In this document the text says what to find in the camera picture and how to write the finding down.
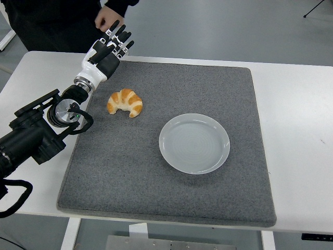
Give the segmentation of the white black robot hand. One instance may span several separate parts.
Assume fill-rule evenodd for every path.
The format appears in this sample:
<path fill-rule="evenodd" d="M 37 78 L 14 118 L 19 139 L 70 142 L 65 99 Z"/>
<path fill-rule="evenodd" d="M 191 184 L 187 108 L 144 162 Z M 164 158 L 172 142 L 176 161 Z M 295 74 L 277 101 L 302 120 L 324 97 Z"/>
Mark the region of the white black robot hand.
<path fill-rule="evenodd" d="M 112 26 L 95 41 L 85 55 L 81 65 L 81 72 L 75 77 L 74 84 L 81 85 L 87 92 L 97 88 L 99 83 L 109 79 L 124 57 L 133 46 L 134 41 L 128 42 L 130 32 L 125 31 L 126 26 L 118 26 L 116 20 Z"/>

